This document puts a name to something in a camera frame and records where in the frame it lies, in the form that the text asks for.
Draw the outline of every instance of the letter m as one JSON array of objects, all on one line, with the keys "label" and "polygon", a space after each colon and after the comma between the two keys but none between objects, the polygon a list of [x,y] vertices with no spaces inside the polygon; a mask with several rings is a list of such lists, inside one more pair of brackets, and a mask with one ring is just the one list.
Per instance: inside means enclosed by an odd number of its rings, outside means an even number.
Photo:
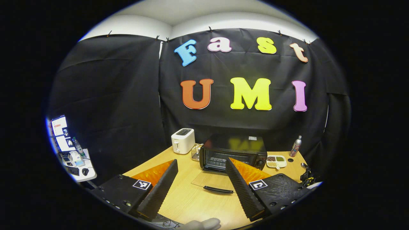
[{"label": "letter m", "polygon": [[247,108],[251,109],[257,98],[255,108],[257,110],[271,110],[270,95],[268,86],[271,81],[266,78],[259,78],[253,89],[250,88],[247,81],[242,77],[234,77],[230,80],[234,85],[234,100],[230,105],[232,109],[243,109],[244,104],[241,98],[246,102]]}]

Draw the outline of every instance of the electronic device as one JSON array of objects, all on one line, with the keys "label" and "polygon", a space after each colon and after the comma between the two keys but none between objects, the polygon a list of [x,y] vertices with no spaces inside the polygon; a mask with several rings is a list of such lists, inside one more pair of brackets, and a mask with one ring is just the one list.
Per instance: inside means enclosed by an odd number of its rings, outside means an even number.
[{"label": "electronic device", "polygon": [[74,166],[80,167],[85,165],[84,160],[76,150],[71,151],[68,158],[70,159],[71,164]]},{"label": "electronic device", "polygon": [[195,145],[195,131],[193,129],[180,129],[171,138],[175,153],[187,154]]},{"label": "electronic device", "polygon": [[213,134],[200,148],[200,167],[205,171],[226,173],[229,157],[263,170],[267,159],[263,138]]},{"label": "electronic device", "polygon": [[75,150],[75,146],[72,141],[65,115],[60,115],[51,119],[49,135],[54,150],[56,153],[60,153],[62,159],[67,162],[68,152]]},{"label": "electronic device", "polygon": [[65,169],[66,169],[69,173],[71,173],[72,175],[79,176],[79,168],[69,167],[69,166],[65,166],[65,165],[64,165],[64,167],[65,167]]},{"label": "electronic device", "polygon": [[90,171],[90,170],[87,169],[87,168],[82,169],[82,174],[83,174],[84,176],[86,176],[86,175],[88,175],[88,172],[89,172],[89,171]]}]

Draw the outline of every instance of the black toaster oven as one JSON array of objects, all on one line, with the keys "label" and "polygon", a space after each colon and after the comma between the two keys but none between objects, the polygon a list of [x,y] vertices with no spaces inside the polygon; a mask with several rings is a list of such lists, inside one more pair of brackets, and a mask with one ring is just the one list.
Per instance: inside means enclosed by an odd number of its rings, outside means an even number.
[{"label": "black toaster oven", "polygon": [[262,137],[213,134],[200,148],[200,167],[226,173],[226,160],[233,159],[263,170],[267,151]]}]

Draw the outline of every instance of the wire basket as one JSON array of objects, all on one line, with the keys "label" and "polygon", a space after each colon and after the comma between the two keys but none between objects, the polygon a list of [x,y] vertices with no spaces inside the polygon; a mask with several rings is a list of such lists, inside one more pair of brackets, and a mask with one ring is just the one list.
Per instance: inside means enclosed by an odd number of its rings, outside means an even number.
[{"label": "wire basket", "polygon": [[192,160],[199,161],[199,151],[203,144],[195,144],[191,150]]}]

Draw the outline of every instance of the hand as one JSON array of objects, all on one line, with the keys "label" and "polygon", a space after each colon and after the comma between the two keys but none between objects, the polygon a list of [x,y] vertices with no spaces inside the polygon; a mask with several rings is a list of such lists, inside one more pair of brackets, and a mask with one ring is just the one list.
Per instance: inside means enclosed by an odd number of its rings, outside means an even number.
[{"label": "hand", "polygon": [[217,218],[210,218],[208,220],[190,221],[189,223],[182,225],[178,230],[217,230],[221,227],[220,220]]}]

